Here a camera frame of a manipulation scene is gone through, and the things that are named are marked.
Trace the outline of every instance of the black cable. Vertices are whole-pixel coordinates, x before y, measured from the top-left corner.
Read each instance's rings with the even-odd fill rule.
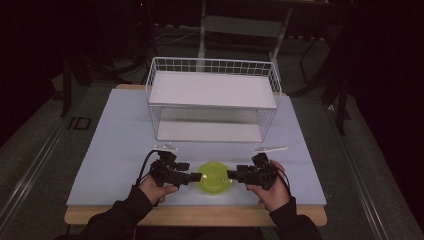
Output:
[[[144,176],[142,177],[143,172],[144,172],[144,168],[146,167],[146,164],[147,164],[147,161],[149,160],[150,156],[151,156],[154,152],[157,152],[157,151],[156,151],[156,150],[152,150],[152,151],[150,151],[150,152],[149,152],[149,154],[147,154],[146,158],[144,159],[143,166],[141,167],[141,170],[140,170],[140,175],[138,175],[137,181],[135,182],[135,185],[136,185],[136,186],[140,185],[141,180],[143,180],[143,178],[145,178],[145,177],[146,177],[146,176],[150,173],[150,172],[149,172],[149,173],[147,173],[146,175],[144,175]]]
[[[129,71],[136,69],[137,67],[143,67],[143,63],[145,62],[145,57],[137,57],[130,65],[124,66],[117,69],[109,69],[109,71],[116,74],[123,74]]]
[[[132,75],[134,75],[134,74],[136,74],[136,73],[138,73],[138,72],[140,72],[141,71],[141,69],[143,69],[143,67],[142,66],[140,66],[137,70],[135,70],[135,71],[133,71],[133,72],[131,72],[131,73],[129,73],[129,74],[127,74],[127,75],[125,75],[125,76],[122,76],[122,78],[126,78],[126,77],[129,77],[129,76],[132,76]]]
[[[287,177],[287,175],[286,175],[286,173],[283,171],[283,170],[281,170],[280,168],[278,168],[278,167],[276,167],[276,166],[274,166],[274,165],[272,165],[270,162],[267,162],[266,163],[268,166],[270,166],[271,168],[273,168],[273,169],[276,169],[277,170],[277,176],[278,176],[278,178],[281,180],[281,182],[283,183],[283,185],[284,185],[284,187],[286,188],[286,190],[287,190],[287,193],[289,194],[289,196],[291,197],[292,195],[291,195],[291,191],[290,191],[290,182],[289,182],[289,178]],[[281,176],[281,174],[278,172],[278,171],[280,171],[283,175],[284,175],[284,178],[286,179],[286,180],[284,180],[284,178]]]
[[[288,193],[288,194],[289,194],[289,196],[291,197],[292,195],[291,195],[291,191],[290,191],[290,182],[289,182],[289,178],[287,177],[286,173],[285,173],[283,170],[281,170],[281,169],[279,169],[279,168],[277,168],[277,170],[278,170],[278,171],[280,171],[280,172],[284,175],[284,177],[285,177],[286,181],[284,181],[284,178],[283,178],[283,177],[280,175],[280,173],[278,173],[278,171],[277,171],[277,176],[278,176],[278,178],[281,180],[281,182],[283,182],[283,185],[284,185],[284,187],[286,188],[287,193]]]

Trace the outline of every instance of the cable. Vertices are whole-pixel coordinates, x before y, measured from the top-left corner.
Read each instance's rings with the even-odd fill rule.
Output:
[[[194,35],[194,34],[196,34],[196,33],[198,33],[198,31],[196,31],[196,32],[194,32],[194,33],[189,33],[189,34],[187,34],[187,35],[185,35],[185,36],[182,36],[182,37],[180,37],[180,38],[177,38],[177,39],[172,40],[172,41],[169,41],[169,42],[156,42],[156,43],[157,43],[157,44],[162,44],[162,45],[167,45],[167,44],[171,44],[171,43],[176,43],[176,42],[178,42],[178,41],[180,41],[180,40],[182,40],[182,39],[184,39],[184,38],[190,37],[190,36],[192,36],[192,35]],[[158,37],[156,37],[156,38],[155,38],[155,40],[156,40],[157,38],[159,38],[159,37],[164,36],[164,35],[167,35],[167,34],[159,35]]]
[[[144,168],[146,167],[147,161],[149,160],[150,156],[155,152],[157,152],[157,151],[156,150],[150,151],[149,154],[147,154],[146,158],[144,159],[143,166],[141,167],[141,170],[140,170],[140,175],[138,176],[137,181],[135,182],[136,186],[140,185],[141,180],[143,180],[143,178],[145,178],[150,173],[149,172],[146,175],[142,176],[143,172],[144,172]]]
[[[132,73],[129,73],[129,74],[125,75],[125,76],[122,76],[122,78],[126,78],[126,77],[129,77],[129,76],[131,76],[131,75],[134,75],[134,74],[136,74],[136,73],[140,72],[140,70],[141,70],[141,69],[143,69],[143,66],[140,66],[138,69],[136,69],[136,70],[135,70],[135,71],[133,71]]]
[[[121,68],[109,68],[109,71],[116,73],[116,74],[122,74],[122,73],[127,73],[129,71],[134,70],[135,68],[139,67],[142,65],[143,61],[145,60],[146,57],[136,57],[133,62],[127,66],[121,67]]]
[[[289,196],[291,197],[292,195],[291,195],[291,191],[290,191],[290,182],[289,182],[289,178],[287,177],[286,173],[285,173],[283,170],[281,170],[281,169],[279,169],[279,168],[277,168],[277,170],[278,170],[278,171],[280,171],[280,172],[284,175],[284,177],[285,177],[286,181],[284,181],[284,178],[283,178],[283,177],[280,175],[280,173],[278,173],[278,171],[277,171],[277,176],[278,176],[278,178],[281,180],[281,182],[283,182],[283,185],[284,185],[284,187],[286,188],[287,193],[288,193],[288,194],[289,194]]]
[[[191,34],[195,34],[197,32],[199,32],[199,31],[187,33],[185,35],[191,35]],[[156,39],[159,39],[159,38],[164,37],[164,36],[180,36],[180,35],[183,35],[183,33],[162,33],[161,35],[155,37],[154,39],[156,40]]]

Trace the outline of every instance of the person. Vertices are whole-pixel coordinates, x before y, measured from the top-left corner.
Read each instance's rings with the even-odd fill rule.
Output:
[[[284,168],[276,161],[272,165]],[[277,178],[269,190],[259,186],[246,185],[247,189],[259,197],[259,204],[264,204],[272,221],[277,226],[280,239],[321,239],[315,224],[304,215],[296,213],[296,199],[289,195],[283,182]],[[263,239],[255,228],[171,228],[166,235],[161,227],[137,227],[157,202],[165,201],[165,196],[178,191],[175,186],[157,187],[154,179],[147,177],[139,186],[132,186],[130,194],[124,201],[116,201],[113,207],[93,216],[79,235],[62,235],[56,240],[97,240],[97,239]]]

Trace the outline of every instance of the white wire basket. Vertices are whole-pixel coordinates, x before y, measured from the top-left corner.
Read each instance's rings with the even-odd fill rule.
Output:
[[[262,142],[282,94],[271,62],[152,60],[146,83],[159,141]]]

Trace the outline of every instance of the black sleeve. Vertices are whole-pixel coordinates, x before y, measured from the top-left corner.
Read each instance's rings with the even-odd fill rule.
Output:
[[[107,212],[93,216],[78,236],[60,236],[66,240],[125,239],[132,236],[137,223],[152,210],[147,196],[137,186],[132,186],[128,198],[116,201]]]
[[[284,240],[315,240],[321,235],[315,224],[305,215],[297,215],[296,198],[269,214],[278,227],[278,236]]]

